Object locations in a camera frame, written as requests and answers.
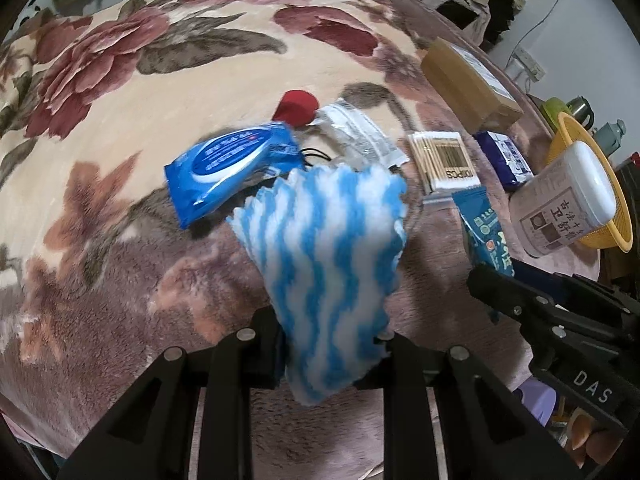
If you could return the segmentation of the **cardboard box with label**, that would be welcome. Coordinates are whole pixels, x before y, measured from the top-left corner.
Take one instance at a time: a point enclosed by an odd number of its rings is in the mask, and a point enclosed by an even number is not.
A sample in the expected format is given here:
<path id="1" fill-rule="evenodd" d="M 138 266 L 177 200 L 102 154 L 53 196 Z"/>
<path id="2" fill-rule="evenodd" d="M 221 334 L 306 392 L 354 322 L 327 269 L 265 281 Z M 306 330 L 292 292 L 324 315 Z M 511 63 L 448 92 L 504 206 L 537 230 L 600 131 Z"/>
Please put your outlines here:
<path id="1" fill-rule="evenodd" d="M 421 70 L 468 133 L 503 132 L 523 116 L 504 84 L 474 54 L 456 44 L 435 39 Z"/>

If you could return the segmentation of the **orange plastic basket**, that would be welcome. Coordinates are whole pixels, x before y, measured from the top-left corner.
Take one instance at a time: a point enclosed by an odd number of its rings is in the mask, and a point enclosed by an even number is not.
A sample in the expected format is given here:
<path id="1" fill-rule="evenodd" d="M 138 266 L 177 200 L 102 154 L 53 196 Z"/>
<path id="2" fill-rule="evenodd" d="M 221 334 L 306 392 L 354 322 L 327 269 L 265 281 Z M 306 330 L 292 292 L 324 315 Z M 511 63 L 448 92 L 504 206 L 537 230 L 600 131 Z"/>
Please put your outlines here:
<path id="1" fill-rule="evenodd" d="M 585 196 L 585 211 L 593 228 L 579 241 L 594 249 L 620 248 L 630 252 L 634 241 L 629 207 L 615 172 L 599 145 L 570 114 L 559 112 L 558 126 L 548 149 L 546 165 L 568 154 L 568 169 Z"/>

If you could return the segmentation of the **red makeup sponge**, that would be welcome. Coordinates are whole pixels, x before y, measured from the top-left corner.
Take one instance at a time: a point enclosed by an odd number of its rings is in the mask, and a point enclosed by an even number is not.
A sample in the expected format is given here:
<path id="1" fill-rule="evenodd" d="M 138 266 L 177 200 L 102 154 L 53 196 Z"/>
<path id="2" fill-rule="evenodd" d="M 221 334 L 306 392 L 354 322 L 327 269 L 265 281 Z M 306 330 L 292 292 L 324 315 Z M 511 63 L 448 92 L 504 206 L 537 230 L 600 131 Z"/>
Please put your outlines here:
<path id="1" fill-rule="evenodd" d="M 293 128 L 303 127 L 314 120 L 319 108 L 315 96 L 305 90 L 288 90 L 273 113 L 274 122 L 286 122 Z"/>

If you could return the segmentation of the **blue white striped cloth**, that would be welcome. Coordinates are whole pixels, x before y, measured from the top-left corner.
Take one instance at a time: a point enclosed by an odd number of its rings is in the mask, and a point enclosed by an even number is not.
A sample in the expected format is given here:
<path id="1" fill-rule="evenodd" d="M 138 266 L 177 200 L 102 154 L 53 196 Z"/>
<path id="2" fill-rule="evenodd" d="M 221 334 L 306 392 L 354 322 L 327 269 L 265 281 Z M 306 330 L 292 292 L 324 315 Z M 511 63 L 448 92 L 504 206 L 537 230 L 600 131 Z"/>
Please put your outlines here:
<path id="1" fill-rule="evenodd" d="M 386 357 L 380 337 L 407 241 L 406 191 L 380 165 L 317 166 L 261 188 L 229 217 L 284 330 L 297 402 L 320 403 Z"/>

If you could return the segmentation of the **teal snack packet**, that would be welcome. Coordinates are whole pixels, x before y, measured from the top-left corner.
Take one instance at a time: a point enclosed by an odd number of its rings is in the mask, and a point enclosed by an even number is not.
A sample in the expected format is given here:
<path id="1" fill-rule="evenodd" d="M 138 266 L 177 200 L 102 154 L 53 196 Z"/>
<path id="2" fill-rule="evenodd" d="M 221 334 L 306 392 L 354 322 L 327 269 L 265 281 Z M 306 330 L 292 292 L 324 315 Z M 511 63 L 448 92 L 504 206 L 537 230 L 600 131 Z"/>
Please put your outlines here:
<path id="1" fill-rule="evenodd" d="M 463 240 L 472 266 L 486 264 L 505 276 L 514 269 L 498 214 L 491 207 L 484 186 L 452 194 L 462 222 Z"/>

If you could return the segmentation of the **wall power strip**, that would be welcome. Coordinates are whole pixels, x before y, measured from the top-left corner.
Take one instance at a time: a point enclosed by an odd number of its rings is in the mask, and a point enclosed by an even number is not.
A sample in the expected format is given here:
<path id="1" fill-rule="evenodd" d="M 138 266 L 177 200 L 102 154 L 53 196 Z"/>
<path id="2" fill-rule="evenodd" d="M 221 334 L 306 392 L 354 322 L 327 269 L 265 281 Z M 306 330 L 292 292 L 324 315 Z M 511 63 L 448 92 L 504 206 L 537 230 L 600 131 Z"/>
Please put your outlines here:
<path id="1" fill-rule="evenodd" d="M 514 49 L 513 58 L 521 64 L 533 82 L 539 82 L 544 78 L 546 72 L 542 66 L 522 47 Z"/>

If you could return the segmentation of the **grey green thermos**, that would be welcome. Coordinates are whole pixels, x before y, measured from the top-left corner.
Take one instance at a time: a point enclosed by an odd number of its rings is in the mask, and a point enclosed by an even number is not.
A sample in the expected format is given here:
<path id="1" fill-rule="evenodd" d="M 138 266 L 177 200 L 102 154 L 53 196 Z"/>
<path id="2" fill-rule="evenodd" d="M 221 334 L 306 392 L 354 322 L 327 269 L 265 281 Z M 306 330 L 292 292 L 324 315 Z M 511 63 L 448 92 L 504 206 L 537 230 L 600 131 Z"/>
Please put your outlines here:
<path id="1" fill-rule="evenodd" d="M 617 122 L 607 122 L 593 135 L 599 148 L 606 157 L 613 155 L 622 145 L 623 136 L 626 134 L 626 125 L 623 119 Z"/>

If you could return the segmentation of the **cotton swab pack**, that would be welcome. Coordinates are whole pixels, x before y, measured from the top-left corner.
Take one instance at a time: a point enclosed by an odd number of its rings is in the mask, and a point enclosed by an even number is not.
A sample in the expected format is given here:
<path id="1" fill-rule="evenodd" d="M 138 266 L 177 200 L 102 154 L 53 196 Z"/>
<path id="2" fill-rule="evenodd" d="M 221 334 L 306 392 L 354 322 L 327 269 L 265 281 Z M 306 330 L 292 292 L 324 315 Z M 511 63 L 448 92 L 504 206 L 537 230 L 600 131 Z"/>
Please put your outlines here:
<path id="1" fill-rule="evenodd" d="M 415 131 L 408 134 L 408 143 L 424 188 L 424 203 L 448 202 L 455 192 L 480 186 L 457 131 Z"/>

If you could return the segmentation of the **clear white sachet packet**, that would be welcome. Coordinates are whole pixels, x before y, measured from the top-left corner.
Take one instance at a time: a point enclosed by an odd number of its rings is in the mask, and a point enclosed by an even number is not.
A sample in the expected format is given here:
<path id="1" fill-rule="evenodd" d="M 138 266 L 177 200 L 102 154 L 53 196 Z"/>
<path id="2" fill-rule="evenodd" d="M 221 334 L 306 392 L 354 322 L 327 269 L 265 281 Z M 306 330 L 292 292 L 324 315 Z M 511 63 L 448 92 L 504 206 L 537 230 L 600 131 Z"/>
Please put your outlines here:
<path id="1" fill-rule="evenodd" d="M 342 98 L 320 107 L 310 124 L 336 146 L 338 161 L 355 170 L 373 165 L 400 167 L 409 161 L 367 114 Z"/>

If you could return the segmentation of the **dark blue tissue pack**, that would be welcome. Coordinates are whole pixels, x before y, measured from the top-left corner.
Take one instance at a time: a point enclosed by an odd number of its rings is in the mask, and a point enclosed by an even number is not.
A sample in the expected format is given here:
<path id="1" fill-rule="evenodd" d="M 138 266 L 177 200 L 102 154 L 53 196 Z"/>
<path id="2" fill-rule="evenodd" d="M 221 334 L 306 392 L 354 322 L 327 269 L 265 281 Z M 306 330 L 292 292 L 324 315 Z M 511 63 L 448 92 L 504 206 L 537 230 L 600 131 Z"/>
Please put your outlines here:
<path id="1" fill-rule="evenodd" d="M 506 192 L 514 192 L 534 177 L 528 162 L 510 136 L 492 131 L 474 134 Z"/>

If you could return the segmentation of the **steel electric kettle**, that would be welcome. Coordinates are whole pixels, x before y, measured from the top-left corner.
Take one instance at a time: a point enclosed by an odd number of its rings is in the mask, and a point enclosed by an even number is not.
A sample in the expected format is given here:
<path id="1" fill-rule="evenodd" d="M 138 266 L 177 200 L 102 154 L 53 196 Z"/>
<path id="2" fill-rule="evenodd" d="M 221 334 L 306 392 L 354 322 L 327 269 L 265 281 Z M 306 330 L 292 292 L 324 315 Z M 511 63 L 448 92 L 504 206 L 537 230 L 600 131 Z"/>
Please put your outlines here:
<path id="1" fill-rule="evenodd" d="M 566 103 L 570 114 L 587 130 L 591 129 L 594 123 L 594 111 L 584 96 L 576 96 Z"/>

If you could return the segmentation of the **blue wet wipes pack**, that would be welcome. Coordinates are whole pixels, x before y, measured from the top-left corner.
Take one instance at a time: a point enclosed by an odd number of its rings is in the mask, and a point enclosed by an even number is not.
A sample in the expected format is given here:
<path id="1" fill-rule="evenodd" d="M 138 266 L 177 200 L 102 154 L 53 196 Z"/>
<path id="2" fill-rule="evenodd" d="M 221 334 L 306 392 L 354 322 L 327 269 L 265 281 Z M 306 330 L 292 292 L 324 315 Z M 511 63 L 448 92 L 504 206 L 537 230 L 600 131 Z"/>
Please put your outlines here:
<path id="1" fill-rule="evenodd" d="M 164 173 L 179 226 L 186 229 L 243 188 L 303 166 L 292 129 L 267 122 L 195 144 Z"/>

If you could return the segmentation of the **floral plush blanket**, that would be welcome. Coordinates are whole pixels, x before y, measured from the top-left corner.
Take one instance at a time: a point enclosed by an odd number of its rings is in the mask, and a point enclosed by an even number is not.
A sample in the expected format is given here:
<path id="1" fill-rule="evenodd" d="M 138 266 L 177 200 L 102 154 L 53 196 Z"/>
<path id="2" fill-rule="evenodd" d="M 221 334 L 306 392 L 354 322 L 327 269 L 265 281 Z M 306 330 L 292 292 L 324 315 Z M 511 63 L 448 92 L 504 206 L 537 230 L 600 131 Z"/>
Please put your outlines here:
<path id="1" fill-rule="evenodd" d="M 127 0 L 1 48 L 1 418 L 62 457 L 170 347 L 276 310 L 291 361 L 252 402 L 259 479 L 353 479 L 383 460 L 382 394 L 355 382 L 398 333 L 462 344 L 509 387 L 532 357 L 466 280 L 468 227 L 423 162 L 467 174 L 526 258 L 509 195 L 437 50 L 518 104 L 529 165 L 551 134 L 526 96 L 418 0 Z"/>

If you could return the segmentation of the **lavender plastic stool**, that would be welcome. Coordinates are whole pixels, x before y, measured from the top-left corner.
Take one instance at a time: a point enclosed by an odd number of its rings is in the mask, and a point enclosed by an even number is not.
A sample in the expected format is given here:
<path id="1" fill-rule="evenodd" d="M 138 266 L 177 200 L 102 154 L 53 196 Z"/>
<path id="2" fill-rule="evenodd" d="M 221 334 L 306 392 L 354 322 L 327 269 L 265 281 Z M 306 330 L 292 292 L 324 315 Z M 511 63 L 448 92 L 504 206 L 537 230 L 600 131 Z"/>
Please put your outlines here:
<path id="1" fill-rule="evenodd" d="M 514 390 L 514 393 L 541 426 L 548 424 L 558 398 L 553 388 L 536 378 L 529 377 Z"/>

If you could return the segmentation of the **green mesh food cover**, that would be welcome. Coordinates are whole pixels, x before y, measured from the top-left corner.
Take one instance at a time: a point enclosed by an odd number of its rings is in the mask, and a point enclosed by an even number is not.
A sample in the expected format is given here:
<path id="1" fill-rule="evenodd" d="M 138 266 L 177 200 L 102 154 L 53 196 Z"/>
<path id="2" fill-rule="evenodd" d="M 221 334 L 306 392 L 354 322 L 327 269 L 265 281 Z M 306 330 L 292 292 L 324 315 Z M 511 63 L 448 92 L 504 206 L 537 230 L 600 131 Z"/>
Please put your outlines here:
<path id="1" fill-rule="evenodd" d="M 567 104 L 555 96 L 542 102 L 539 105 L 539 110 L 552 131 L 556 131 L 559 128 L 559 114 L 573 115 Z"/>

